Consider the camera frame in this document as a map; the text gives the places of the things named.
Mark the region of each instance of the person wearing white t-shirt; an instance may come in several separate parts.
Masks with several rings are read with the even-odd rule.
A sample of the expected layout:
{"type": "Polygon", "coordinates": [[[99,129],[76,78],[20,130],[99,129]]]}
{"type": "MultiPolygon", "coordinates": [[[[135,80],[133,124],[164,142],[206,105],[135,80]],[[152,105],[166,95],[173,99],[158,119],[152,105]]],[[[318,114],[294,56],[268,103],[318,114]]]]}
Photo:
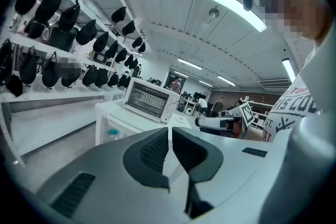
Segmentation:
{"type": "MultiPolygon", "coordinates": [[[[277,16],[291,32],[314,40],[307,64],[319,48],[336,40],[336,26],[324,0],[264,0],[260,1],[267,15],[277,16]]],[[[278,132],[293,128],[303,117],[316,113],[316,105],[308,88],[297,75],[296,80],[279,98],[265,120],[263,130],[249,127],[245,139],[272,142],[278,132]]]]}
{"type": "Polygon", "coordinates": [[[201,106],[199,114],[196,116],[196,118],[203,115],[204,111],[208,108],[207,102],[203,98],[196,98],[196,102],[198,105],[201,106]]]}

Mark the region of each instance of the white wall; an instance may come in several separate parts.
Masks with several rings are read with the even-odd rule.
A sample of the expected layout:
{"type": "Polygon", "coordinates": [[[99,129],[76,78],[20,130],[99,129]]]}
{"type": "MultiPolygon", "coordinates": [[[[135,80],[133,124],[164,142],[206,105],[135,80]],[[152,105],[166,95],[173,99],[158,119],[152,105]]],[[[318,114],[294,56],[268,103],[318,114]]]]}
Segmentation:
{"type": "Polygon", "coordinates": [[[206,96],[205,101],[208,101],[211,93],[211,89],[204,87],[201,84],[189,79],[185,80],[181,93],[183,93],[184,91],[186,91],[187,93],[191,93],[191,95],[193,95],[195,92],[204,94],[206,96]]]}
{"type": "Polygon", "coordinates": [[[144,58],[142,56],[138,57],[138,62],[141,64],[140,76],[143,80],[148,80],[150,78],[158,79],[162,81],[161,86],[164,86],[169,74],[170,62],[153,58],[144,58]]]}

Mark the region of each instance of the toaster oven door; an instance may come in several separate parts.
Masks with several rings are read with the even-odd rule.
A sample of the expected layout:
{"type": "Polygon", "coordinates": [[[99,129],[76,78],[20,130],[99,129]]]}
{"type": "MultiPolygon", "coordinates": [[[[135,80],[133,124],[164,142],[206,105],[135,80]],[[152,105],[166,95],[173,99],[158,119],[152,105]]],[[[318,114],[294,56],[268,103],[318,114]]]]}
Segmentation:
{"type": "Polygon", "coordinates": [[[169,94],[134,82],[127,100],[127,105],[153,116],[160,121],[168,98],[169,94]]]}

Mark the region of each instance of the wall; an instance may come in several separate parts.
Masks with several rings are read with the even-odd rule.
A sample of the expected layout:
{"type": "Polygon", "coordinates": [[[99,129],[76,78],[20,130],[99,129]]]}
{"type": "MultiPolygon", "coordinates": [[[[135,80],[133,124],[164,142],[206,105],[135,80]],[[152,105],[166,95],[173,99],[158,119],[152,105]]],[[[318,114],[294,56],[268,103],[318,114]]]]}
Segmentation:
{"type": "Polygon", "coordinates": [[[164,85],[169,74],[170,62],[142,56],[139,56],[138,62],[141,64],[140,76],[143,80],[158,79],[162,82],[161,86],[164,85]]]}
{"type": "Polygon", "coordinates": [[[212,91],[210,94],[209,102],[214,104],[216,101],[224,97],[224,108],[229,105],[235,104],[240,98],[245,99],[245,96],[249,96],[249,101],[255,101],[258,103],[275,104],[280,95],[262,94],[262,93],[248,93],[248,92],[224,92],[224,91],[212,91]]]}
{"type": "Polygon", "coordinates": [[[186,91],[187,93],[191,93],[191,95],[193,95],[195,92],[204,94],[206,96],[205,101],[208,101],[211,93],[211,89],[204,87],[190,79],[185,80],[181,93],[183,93],[184,91],[186,91]]]}

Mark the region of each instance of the ceiling light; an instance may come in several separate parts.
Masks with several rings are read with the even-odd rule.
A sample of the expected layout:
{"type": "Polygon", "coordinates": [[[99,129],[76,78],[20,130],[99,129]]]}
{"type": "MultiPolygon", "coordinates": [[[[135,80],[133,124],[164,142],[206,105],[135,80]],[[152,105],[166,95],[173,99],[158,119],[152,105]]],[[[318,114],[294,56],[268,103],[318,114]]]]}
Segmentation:
{"type": "Polygon", "coordinates": [[[140,55],[140,56],[143,56],[143,54],[140,54],[140,53],[138,53],[138,52],[135,52],[135,51],[133,51],[132,53],[133,53],[133,54],[140,55]]]}
{"type": "Polygon", "coordinates": [[[296,76],[295,76],[292,64],[290,63],[290,60],[288,58],[286,58],[286,59],[282,60],[282,64],[287,71],[287,74],[289,76],[289,79],[290,79],[291,83],[293,83],[293,81],[295,81],[296,76]]]}
{"type": "Polygon", "coordinates": [[[184,77],[186,77],[186,78],[189,78],[187,75],[185,75],[185,74],[182,74],[182,73],[180,73],[180,72],[177,72],[177,71],[174,71],[176,74],[179,74],[179,75],[181,75],[181,76],[184,76],[184,77]]]}
{"type": "Polygon", "coordinates": [[[221,76],[217,76],[217,78],[219,78],[219,79],[221,79],[221,80],[224,80],[225,82],[229,83],[229,84],[232,85],[232,86],[237,86],[237,85],[235,85],[234,83],[232,83],[231,81],[228,81],[227,79],[224,79],[224,78],[221,77],[221,76]]]}
{"type": "Polygon", "coordinates": [[[197,69],[199,69],[199,70],[202,69],[202,67],[198,67],[198,66],[196,66],[196,65],[193,65],[192,63],[183,61],[183,60],[181,60],[181,59],[179,59],[179,62],[185,63],[186,65],[189,65],[189,66],[191,66],[191,67],[197,68],[197,69]]]}
{"type": "Polygon", "coordinates": [[[267,26],[257,15],[253,12],[247,12],[244,10],[243,5],[236,0],[213,0],[220,3],[221,5],[231,9],[233,12],[238,14],[243,19],[247,20],[252,26],[254,26],[259,32],[267,29],[267,26]]]}
{"type": "Polygon", "coordinates": [[[203,83],[204,85],[207,85],[207,86],[209,86],[209,87],[213,87],[212,85],[210,85],[210,84],[208,84],[208,83],[205,83],[205,82],[203,82],[202,80],[199,80],[199,82],[200,82],[200,83],[203,83]]]}

